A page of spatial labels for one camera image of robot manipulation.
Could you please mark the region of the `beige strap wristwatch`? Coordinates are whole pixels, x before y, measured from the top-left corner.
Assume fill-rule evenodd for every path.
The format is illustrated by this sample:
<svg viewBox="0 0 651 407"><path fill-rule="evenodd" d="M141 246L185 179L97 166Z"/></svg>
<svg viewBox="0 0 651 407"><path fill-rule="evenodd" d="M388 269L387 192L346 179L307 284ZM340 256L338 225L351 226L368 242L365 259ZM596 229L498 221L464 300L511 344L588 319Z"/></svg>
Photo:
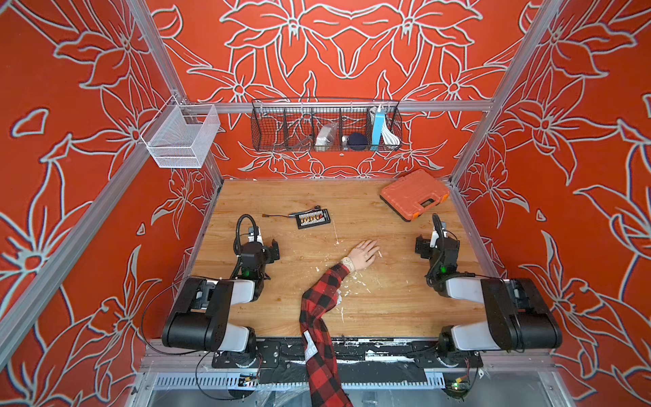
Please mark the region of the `beige strap wristwatch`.
<svg viewBox="0 0 651 407"><path fill-rule="evenodd" d="M340 263L348 269L349 273L355 272L354 262L349 257L342 258Z"/></svg>

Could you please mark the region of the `red black plaid sleeve forearm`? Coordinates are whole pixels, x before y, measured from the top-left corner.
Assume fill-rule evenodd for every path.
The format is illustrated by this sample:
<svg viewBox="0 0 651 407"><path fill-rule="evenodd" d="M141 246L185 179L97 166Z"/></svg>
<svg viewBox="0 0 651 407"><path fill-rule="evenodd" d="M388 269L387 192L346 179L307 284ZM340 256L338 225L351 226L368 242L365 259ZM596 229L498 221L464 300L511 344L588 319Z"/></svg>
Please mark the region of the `red black plaid sleeve forearm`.
<svg viewBox="0 0 651 407"><path fill-rule="evenodd" d="M324 315L336 307L339 290L349 271L340 262L303 293L299 325L313 406L350 406L337 370L337 358Z"/></svg>

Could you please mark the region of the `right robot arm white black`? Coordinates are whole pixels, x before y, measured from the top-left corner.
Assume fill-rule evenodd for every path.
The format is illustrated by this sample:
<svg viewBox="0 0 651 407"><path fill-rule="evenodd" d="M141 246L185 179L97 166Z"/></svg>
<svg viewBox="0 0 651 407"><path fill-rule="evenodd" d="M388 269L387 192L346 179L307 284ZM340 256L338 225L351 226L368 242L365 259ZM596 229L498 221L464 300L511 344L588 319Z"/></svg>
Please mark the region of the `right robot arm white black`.
<svg viewBox="0 0 651 407"><path fill-rule="evenodd" d="M432 216L432 226L429 239L415 240L415 252L429 261L427 285L444 298L477 303L486 312L484 322L444 327L438 337L438 354L561 346L559 324L531 279L459 271L460 240L437 214Z"/></svg>

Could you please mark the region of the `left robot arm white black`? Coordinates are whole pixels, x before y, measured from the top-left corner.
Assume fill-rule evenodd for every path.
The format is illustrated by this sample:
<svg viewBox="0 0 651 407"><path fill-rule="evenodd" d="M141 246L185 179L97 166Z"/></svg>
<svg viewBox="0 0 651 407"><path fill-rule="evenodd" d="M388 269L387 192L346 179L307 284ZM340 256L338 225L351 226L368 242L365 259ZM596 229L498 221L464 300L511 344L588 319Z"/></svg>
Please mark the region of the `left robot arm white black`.
<svg viewBox="0 0 651 407"><path fill-rule="evenodd" d="M165 347L256 356L254 329L230 323L230 312L259 299L271 279L266 267L280 259L280 250L275 240L264 244L254 217L245 214L237 220L233 251L237 261L229 278L183 282L161 334Z"/></svg>

